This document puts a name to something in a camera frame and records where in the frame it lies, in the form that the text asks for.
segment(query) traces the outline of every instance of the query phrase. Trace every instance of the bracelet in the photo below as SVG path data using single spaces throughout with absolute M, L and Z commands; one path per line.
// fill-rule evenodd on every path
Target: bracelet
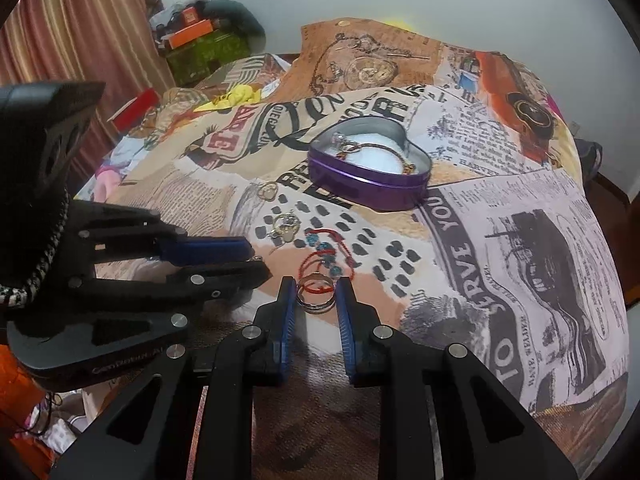
M 332 229 L 305 229 L 306 242 L 310 247 L 316 247 L 318 250 L 309 254 L 309 256 L 307 256 L 302 261 L 300 267 L 298 268 L 298 279 L 301 280 L 305 271 L 313 264 L 318 264 L 318 266 L 316 267 L 316 272 L 319 272 L 322 265 L 327 267 L 329 269 L 329 275 L 331 279 L 337 280 L 342 275 L 342 269 L 338 265 L 335 265 L 336 250 L 332 248 L 329 243 L 320 242 L 320 237 L 318 236 L 319 234 L 328 234 L 329 238 L 331 238 L 332 241 L 338 244 L 338 247 L 340 247 L 340 252 L 344 256 L 346 265 L 351 269 L 349 279 L 353 281 L 353 277 L 355 275 L 355 267 L 357 266 L 356 261 L 353 259 L 351 251 L 345 245 L 343 241 L 344 237 L 340 233 Z M 318 256 L 319 259 L 312 260 L 314 256 Z M 304 286 L 304 290 L 311 294 L 324 294 L 326 292 L 330 292 L 330 290 L 325 287 L 311 288 L 308 285 Z
M 402 174 L 409 175 L 415 171 L 415 164 L 404 159 L 400 153 L 396 152 L 393 148 L 385 146 L 384 144 L 377 144 L 375 142 L 355 142 L 354 140 L 345 140 L 340 145 L 340 151 L 335 154 L 335 158 L 339 160 L 346 160 L 347 155 L 350 153 L 358 153 L 363 148 L 378 148 L 380 150 L 385 150 L 389 153 L 393 153 L 402 163 Z

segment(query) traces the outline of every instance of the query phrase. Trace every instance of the yellow cloth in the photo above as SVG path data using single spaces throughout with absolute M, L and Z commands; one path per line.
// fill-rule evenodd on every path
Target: yellow cloth
M 194 112 L 208 112 L 210 110 L 223 110 L 244 103 L 255 104 L 260 102 L 260 89 L 254 92 L 249 85 L 236 85 L 231 92 L 216 97 L 210 103 L 197 107 Z

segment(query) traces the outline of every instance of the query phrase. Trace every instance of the orange cloth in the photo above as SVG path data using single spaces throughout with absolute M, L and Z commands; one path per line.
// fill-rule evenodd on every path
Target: orange cloth
M 16 422 L 24 424 L 44 392 L 18 367 L 8 346 L 0 345 L 0 431 L 15 433 Z M 55 453 L 32 436 L 20 434 L 10 439 L 23 462 L 42 480 L 49 476 Z

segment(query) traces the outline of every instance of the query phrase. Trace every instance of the ring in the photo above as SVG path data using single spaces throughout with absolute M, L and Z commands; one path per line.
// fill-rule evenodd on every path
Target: ring
M 323 283 L 327 284 L 328 286 L 331 287 L 331 290 L 332 290 L 331 297 L 327 301 L 325 301 L 324 303 L 318 303 L 318 304 L 307 303 L 302 298 L 301 293 L 304 291 L 305 285 L 308 282 L 323 282 Z M 332 307 L 334 306 L 334 302 L 335 302 L 334 280 L 332 280 L 328 276 L 325 276 L 321 272 L 312 272 L 311 274 L 308 274 L 308 275 L 302 277 L 302 279 L 300 279 L 300 281 L 298 282 L 298 291 L 296 293 L 296 296 L 298 297 L 298 303 L 308 313 L 310 313 L 310 314 L 324 314 L 325 312 L 328 312 L 329 310 L 331 310 Z
M 273 230 L 271 231 L 271 238 L 280 237 L 284 243 L 293 241 L 298 231 L 300 230 L 300 218 L 298 218 L 293 211 L 288 213 L 280 213 L 273 219 Z
M 258 198 L 265 202 L 273 202 L 278 194 L 277 182 L 265 182 L 258 188 Z

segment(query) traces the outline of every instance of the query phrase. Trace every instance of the cloth on bed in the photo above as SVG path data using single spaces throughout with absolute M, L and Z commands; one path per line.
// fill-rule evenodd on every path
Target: cloth on bed
M 317 33 L 327 28 L 334 40 Z M 323 62 L 336 50 L 335 56 L 346 58 Z M 323 66 L 329 72 L 314 72 Z M 393 87 L 380 88 L 389 84 Z M 129 185 L 110 199 L 157 208 L 165 221 L 191 235 L 247 236 L 270 268 L 273 279 L 247 304 L 234 310 L 208 308 L 191 345 L 211 344 L 249 322 L 260 304 L 272 301 L 282 276 L 298 276 L 299 264 L 312 251 L 304 228 L 336 229 L 353 251 L 353 285 L 360 301 L 373 304 L 384 323 L 421 342 L 444 346 L 462 340 L 469 345 L 578 471 L 585 471 L 623 409 L 628 336 L 612 259 L 582 193 L 575 145 L 539 80 L 501 54 L 345 18 L 303 29 L 300 60 L 269 101 L 281 96 L 286 99 L 191 120 L 156 147 L 126 178 Z M 310 182 L 308 144 L 331 124 L 361 115 L 401 123 L 408 137 L 430 153 L 430 184 L 446 185 L 432 189 L 435 202 L 382 214 Z M 257 197 L 259 184 L 268 180 L 279 186 L 273 203 Z M 505 193 L 513 193 L 512 200 L 505 202 Z M 463 202 L 473 203 L 475 197 L 488 204 L 487 210 L 465 216 Z M 455 208 L 460 211 L 456 225 L 465 229 L 448 241 L 456 243 L 451 247 L 458 256 L 475 248 L 461 264 L 447 252 L 447 237 L 457 230 L 438 223 L 441 216 L 446 224 L 444 217 Z M 294 243 L 282 245 L 267 233 L 274 216 L 290 209 L 302 228 Z M 563 224 L 560 211 L 571 211 L 575 218 Z M 500 229 L 515 232 L 514 226 L 527 239 L 526 251 L 505 245 L 514 238 Z M 559 250 L 550 243 L 554 240 Z M 497 264 L 501 250 L 506 256 Z M 571 254 L 579 253 L 584 262 L 572 267 Z M 515 254 L 533 272 L 530 282 L 512 267 Z M 530 264 L 537 259 L 543 262 L 540 269 L 568 268 L 572 276 L 585 272 L 587 288 L 573 276 L 572 286 L 552 283 L 548 289 L 548 276 Z M 348 264 L 338 264 L 347 274 Z M 132 278 L 155 265 L 107 264 L 98 275 Z M 461 282 L 451 267 L 465 273 Z M 470 298 L 480 283 L 503 303 L 483 308 Z M 523 293 L 523 287 L 529 292 Z M 566 312 L 554 303 L 554 292 L 542 294 L 554 287 L 570 300 Z M 591 303 L 598 306 L 595 314 Z M 348 385 L 335 312 L 299 314 L 289 381 L 280 390 L 256 393 L 254 475 L 374 478 L 378 393 Z M 597 322 L 588 321 L 598 316 Z M 578 330 L 568 337 L 570 330 L 563 327 L 569 318 Z M 576 354 L 583 360 L 578 368 L 570 364 L 574 355 L 563 349 L 567 342 L 572 349 L 589 348 Z
M 239 59 L 220 67 L 195 89 L 172 88 L 164 93 L 159 107 L 150 109 L 142 122 L 116 145 L 76 195 L 80 200 L 104 202 L 136 165 L 175 129 L 203 113 L 194 111 L 210 99 L 245 84 L 269 96 L 279 85 L 280 76 L 291 67 L 279 56 L 262 54 Z

